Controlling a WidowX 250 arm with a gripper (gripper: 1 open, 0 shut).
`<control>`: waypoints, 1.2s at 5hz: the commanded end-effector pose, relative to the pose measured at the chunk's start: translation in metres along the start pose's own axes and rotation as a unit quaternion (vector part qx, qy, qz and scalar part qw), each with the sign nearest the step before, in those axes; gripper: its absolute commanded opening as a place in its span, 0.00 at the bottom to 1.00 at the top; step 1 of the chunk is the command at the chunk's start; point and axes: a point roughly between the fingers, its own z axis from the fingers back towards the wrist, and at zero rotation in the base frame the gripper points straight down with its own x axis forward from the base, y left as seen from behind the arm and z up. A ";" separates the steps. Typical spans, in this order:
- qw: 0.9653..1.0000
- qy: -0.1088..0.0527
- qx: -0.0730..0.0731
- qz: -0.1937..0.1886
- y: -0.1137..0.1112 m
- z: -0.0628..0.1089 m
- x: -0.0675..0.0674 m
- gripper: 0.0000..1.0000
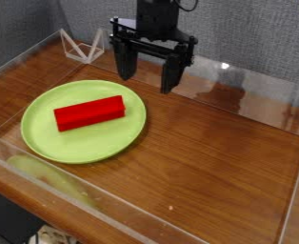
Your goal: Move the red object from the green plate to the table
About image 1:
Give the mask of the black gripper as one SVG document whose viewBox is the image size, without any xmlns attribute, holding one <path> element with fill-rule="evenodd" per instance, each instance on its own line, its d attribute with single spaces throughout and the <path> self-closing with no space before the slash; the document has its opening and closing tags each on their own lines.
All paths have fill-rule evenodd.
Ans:
<svg viewBox="0 0 299 244">
<path fill-rule="evenodd" d="M 169 93 L 179 85 L 184 68 L 192 64 L 199 43 L 195 36 L 177 27 L 179 12 L 191 12 L 180 0 L 137 0 L 136 18 L 113 17 L 111 43 L 115 48 L 119 75 L 128 80 L 137 70 L 139 52 L 167 59 L 163 65 L 161 89 Z"/>
</svg>

